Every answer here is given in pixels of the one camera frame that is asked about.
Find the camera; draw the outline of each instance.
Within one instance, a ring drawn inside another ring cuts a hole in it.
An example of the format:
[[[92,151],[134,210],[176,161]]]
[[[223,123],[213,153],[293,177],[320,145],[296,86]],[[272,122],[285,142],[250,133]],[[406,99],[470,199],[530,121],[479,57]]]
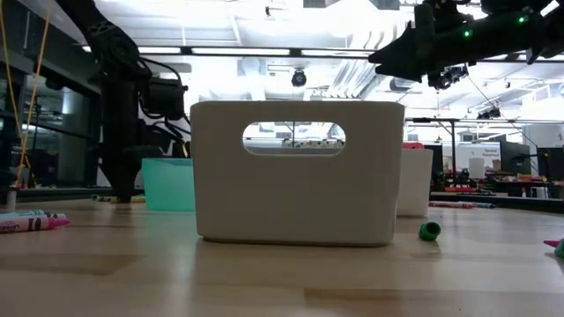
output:
[[[306,77],[306,73],[303,70],[296,70],[292,76],[292,86],[294,87],[302,87],[308,81]]]

